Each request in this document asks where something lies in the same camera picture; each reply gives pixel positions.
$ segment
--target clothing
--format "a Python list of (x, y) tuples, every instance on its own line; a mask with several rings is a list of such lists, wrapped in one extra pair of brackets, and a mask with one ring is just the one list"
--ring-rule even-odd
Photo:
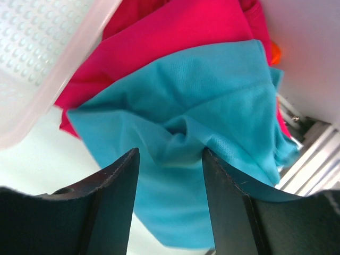
[(172, 0), (104, 40), (80, 66), (55, 103), (64, 109), (61, 129), (77, 136), (67, 119), (68, 109), (160, 57), (190, 47), (250, 39), (261, 40), (270, 63), (271, 42), (258, 0)]
[(170, 0), (123, 0), (105, 26), (103, 40), (143, 19), (169, 1)]
[(298, 153), (275, 116), (281, 77), (260, 41), (205, 45), (117, 80), (69, 118), (101, 167), (140, 149), (134, 211), (163, 245), (210, 248), (202, 150), (278, 183)]

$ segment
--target plastic container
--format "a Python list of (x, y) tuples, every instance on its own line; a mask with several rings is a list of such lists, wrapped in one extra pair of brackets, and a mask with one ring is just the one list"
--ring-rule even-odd
[(121, 0), (0, 0), (0, 149), (49, 110)]

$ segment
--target red fabric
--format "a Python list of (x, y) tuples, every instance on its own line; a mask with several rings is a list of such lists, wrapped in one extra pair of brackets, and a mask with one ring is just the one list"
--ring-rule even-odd
[(103, 40), (119, 33), (170, 0), (123, 0), (103, 31)]
[(76, 71), (56, 101), (56, 105), (64, 109), (61, 129), (77, 136), (67, 119), (66, 110), (77, 108), (114, 81), (179, 50), (259, 39), (270, 63), (271, 45), (261, 5), (258, 0), (240, 2), (171, 0), (142, 20), (102, 41)]

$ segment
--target pink cloth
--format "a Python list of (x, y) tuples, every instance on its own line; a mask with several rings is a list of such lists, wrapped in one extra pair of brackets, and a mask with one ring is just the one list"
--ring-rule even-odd
[(112, 26), (110, 22), (104, 33), (111, 36), (79, 67), (55, 103), (63, 109), (60, 128), (75, 136), (68, 109), (160, 57), (200, 45), (259, 39), (271, 61), (271, 43), (258, 0), (171, 0), (124, 30), (110, 33)]

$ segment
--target teal cloth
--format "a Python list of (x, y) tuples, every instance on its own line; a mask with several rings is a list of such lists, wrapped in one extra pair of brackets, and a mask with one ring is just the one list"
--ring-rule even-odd
[(140, 149), (134, 211), (162, 244), (209, 248), (203, 148), (268, 185), (295, 159), (276, 120), (281, 77), (260, 41), (205, 45), (118, 80), (69, 118), (101, 167)]

